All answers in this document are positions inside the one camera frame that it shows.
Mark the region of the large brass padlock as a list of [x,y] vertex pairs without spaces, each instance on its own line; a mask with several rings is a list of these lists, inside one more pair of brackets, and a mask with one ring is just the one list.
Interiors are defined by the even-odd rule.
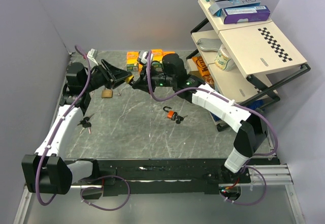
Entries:
[[114,94],[113,89],[104,88],[102,90],[101,98],[102,99],[111,99],[113,97],[113,94]]

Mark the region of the orange padlock black keys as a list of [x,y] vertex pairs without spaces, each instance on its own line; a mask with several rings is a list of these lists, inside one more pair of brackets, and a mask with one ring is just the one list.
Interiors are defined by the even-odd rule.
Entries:
[[186,117],[187,117],[187,115],[186,116],[177,115],[175,118],[175,123],[180,124]]

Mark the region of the black headed keys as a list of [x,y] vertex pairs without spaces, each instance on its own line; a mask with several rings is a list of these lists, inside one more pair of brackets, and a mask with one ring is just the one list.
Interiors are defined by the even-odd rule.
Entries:
[[90,122],[90,120],[92,119],[92,117],[94,116],[94,113],[85,116],[78,124],[77,126],[81,126],[82,129],[80,131],[80,134],[82,134],[85,130],[87,130],[89,132],[89,134],[91,134],[91,127],[92,124]]

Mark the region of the yellow padlock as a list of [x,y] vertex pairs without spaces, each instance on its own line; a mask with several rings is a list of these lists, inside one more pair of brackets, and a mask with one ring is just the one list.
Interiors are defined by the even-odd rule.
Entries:
[[126,82],[127,84],[130,84],[130,83],[133,81],[133,79],[134,79],[134,76],[133,76],[133,75],[130,75],[130,76],[128,76],[128,77],[125,79],[125,82]]

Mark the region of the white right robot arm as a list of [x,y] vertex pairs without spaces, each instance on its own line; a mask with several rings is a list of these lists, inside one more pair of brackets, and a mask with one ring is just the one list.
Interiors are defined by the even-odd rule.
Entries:
[[176,53],[162,58],[160,72],[155,70],[157,62],[148,51],[141,51],[137,61],[142,65],[142,70],[139,79],[132,82],[134,89],[153,94],[157,87],[170,87],[174,95],[208,110],[236,132],[233,149],[221,171],[226,182],[234,182],[241,168],[253,157],[268,135],[267,124],[261,113],[240,107],[202,79],[187,73],[184,62]]

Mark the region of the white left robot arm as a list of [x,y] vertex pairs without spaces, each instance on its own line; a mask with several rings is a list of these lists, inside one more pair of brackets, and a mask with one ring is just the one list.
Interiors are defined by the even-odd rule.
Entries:
[[79,159],[66,164],[64,155],[74,130],[89,127],[86,111],[90,93],[100,87],[116,88],[130,81],[131,72],[119,69],[107,61],[93,68],[80,62],[67,66],[56,119],[42,144],[34,154],[26,154],[21,162],[28,190],[35,194],[65,195],[72,184],[84,179],[88,184],[99,181],[99,164],[95,159]]

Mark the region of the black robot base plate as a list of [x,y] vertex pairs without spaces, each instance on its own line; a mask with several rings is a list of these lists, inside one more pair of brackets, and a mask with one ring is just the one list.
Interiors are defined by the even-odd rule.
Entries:
[[103,195],[204,193],[224,184],[250,183],[248,171],[232,173],[223,158],[100,159],[99,172],[74,185],[100,186]]

